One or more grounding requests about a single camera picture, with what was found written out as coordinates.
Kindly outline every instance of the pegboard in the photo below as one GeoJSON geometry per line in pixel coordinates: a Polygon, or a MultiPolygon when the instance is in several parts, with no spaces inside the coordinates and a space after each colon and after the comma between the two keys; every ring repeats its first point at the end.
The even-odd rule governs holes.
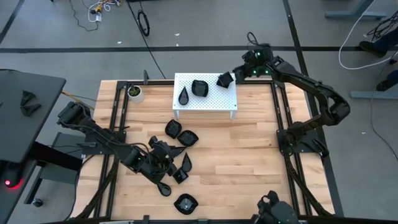
{"type": "Polygon", "coordinates": [[[217,80],[220,73],[176,73],[174,78],[173,110],[208,110],[208,111],[236,111],[235,81],[229,84],[228,89],[218,86],[217,80]],[[207,82],[209,92],[207,97],[195,96],[192,93],[192,81],[201,80],[207,82]],[[189,102],[181,105],[178,96],[183,88],[187,89],[189,102]]]}

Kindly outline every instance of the wooden tabletop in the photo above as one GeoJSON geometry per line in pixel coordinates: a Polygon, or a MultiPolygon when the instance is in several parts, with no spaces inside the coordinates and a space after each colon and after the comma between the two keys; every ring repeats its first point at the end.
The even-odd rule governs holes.
{"type": "MultiPolygon", "coordinates": [[[[94,119],[102,128],[109,127],[116,82],[104,80],[99,88],[94,119]]],[[[151,136],[157,136],[169,145],[181,146],[164,132],[166,124],[174,118],[173,86],[141,88],[145,100],[141,104],[131,101],[128,104],[126,142],[147,144],[151,136]]],[[[292,85],[287,85],[286,90],[293,121],[309,119],[303,91],[292,85]]],[[[172,188],[171,196],[161,196],[157,187],[145,177],[119,165],[113,220],[142,220],[144,215],[150,215],[151,220],[250,219],[258,211],[257,202],[270,190],[276,191],[281,200],[291,203],[284,160],[275,135],[278,125],[271,88],[269,85],[240,85],[237,92],[235,120],[230,120],[229,113],[225,111],[180,112],[179,122],[183,130],[196,133],[199,141],[185,151],[193,164],[189,178],[178,185],[172,177],[164,177],[163,182],[172,188]],[[173,206],[181,194],[190,194],[199,203],[191,215],[183,215],[173,206]]],[[[283,108],[279,91],[278,96],[283,108]]],[[[116,124],[119,124],[120,114],[121,109],[116,124]]],[[[284,111],[282,117],[286,128],[284,111]]],[[[177,167],[181,166],[183,154],[175,158],[177,167]]],[[[315,153],[301,153],[300,156],[308,188],[324,208],[333,213],[321,159],[315,153]]],[[[96,192],[102,161],[103,156],[95,156],[83,167],[72,217],[83,210],[96,192]]],[[[301,192],[298,187],[296,189],[303,213],[301,192]]],[[[106,192],[102,215],[107,195],[106,192]]]]}

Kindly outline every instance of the concrete floor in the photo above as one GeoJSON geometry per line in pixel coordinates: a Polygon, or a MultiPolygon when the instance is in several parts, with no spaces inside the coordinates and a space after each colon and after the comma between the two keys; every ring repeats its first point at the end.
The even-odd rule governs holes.
{"type": "MultiPolygon", "coordinates": [[[[87,11],[80,0],[71,0],[76,16],[89,29],[87,11]]],[[[95,0],[85,0],[89,5],[95,0]]],[[[348,10],[359,0],[289,1],[298,39],[302,47],[338,47],[344,41],[354,20],[329,20],[326,10],[348,10]]],[[[0,0],[0,30],[6,25],[17,1],[0,0]]],[[[150,20],[147,38],[153,47],[235,46],[247,44],[246,33],[254,32],[260,42],[274,46],[294,46],[281,0],[160,0],[142,3],[150,20]]],[[[138,3],[131,4],[134,11],[138,3]]],[[[391,15],[397,10],[395,0],[376,1],[373,11],[391,15]]],[[[354,30],[347,46],[364,40],[363,34],[378,22],[363,21],[354,30]]],[[[67,0],[37,2],[25,0],[4,40],[4,49],[72,49],[79,47],[143,47],[144,42],[124,4],[103,13],[97,31],[87,33],[76,25],[67,0]]],[[[167,78],[175,72],[225,72],[242,63],[243,51],[168,51],[154,52],[167,78]]],[[[294,51],[275,52],[299,69],[294,51]]],[[[372,90],[382,66],[349,71],[338,64],[337,52],[304,52],[310,77],[333,86],[351,105],[351,114],[338,126],[325,128],[331,163],[346,217],[398,220],[398,162],[388,147],[373,133],[369,100],[354,100],[351,90],[372,90]]],[[[377,61],[364,52],[343,52],[343,63],[355,67],[377,61]]],[[[39,73],[67,79],[65,90],[96,98],[101,80],[141,79],[146,69],[150,78],[162,78],[147,52],[98,53],[0,53],[0,68],[39,73]]],[[[385,77],[395,66],[388,67],[385,77]]],[[[38,140],[51,144],[56,133],[78,134],[55,124],[57,115],[70,99],[61,96],[48,118],[38,140]]],[[[375,100],[374,124],[394,149],[396,138],[396,101],[375,100]]],[[[45,205],[35,208],[19,204],[9,223],[43,223],[63,220],[73,202],[73,186],[43,181],[37,196],[45,205]]]]}

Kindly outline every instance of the white stand leg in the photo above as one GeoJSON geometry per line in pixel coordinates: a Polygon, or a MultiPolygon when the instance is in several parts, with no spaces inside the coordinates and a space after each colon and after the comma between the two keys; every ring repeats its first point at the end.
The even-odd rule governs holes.
{"type": "Polygon", "coordinates": [[[235,119],[236,111],[230,111],[231,119],[235,119]]]}
{"type": "Polygon", "coordinates": [[[180,116],[179,110],[173,110],[173,111],[174,111],[174,118],[179,119],[179,116],[180,116]]]}

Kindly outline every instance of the black desk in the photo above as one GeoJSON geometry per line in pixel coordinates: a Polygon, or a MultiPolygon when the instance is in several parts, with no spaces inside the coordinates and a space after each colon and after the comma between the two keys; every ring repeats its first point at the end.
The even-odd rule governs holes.
{"type": "Polygon", "coordinates": [[[50,162],[78,170],[77,163],[81,164],[80,159],[35,142],[65,82],[63,78],[0,70],[0,160],[25,164],[19,185],[9,189],[3,178],[0,180],[0,223],[9,219],[36,165],[50,162]],[[27,105],[42,105],[31,117],[23,116],[19,108],[22,90],[36,96],[27,105]],[[65,161],[72,161],[74,166],[65,161]]]}

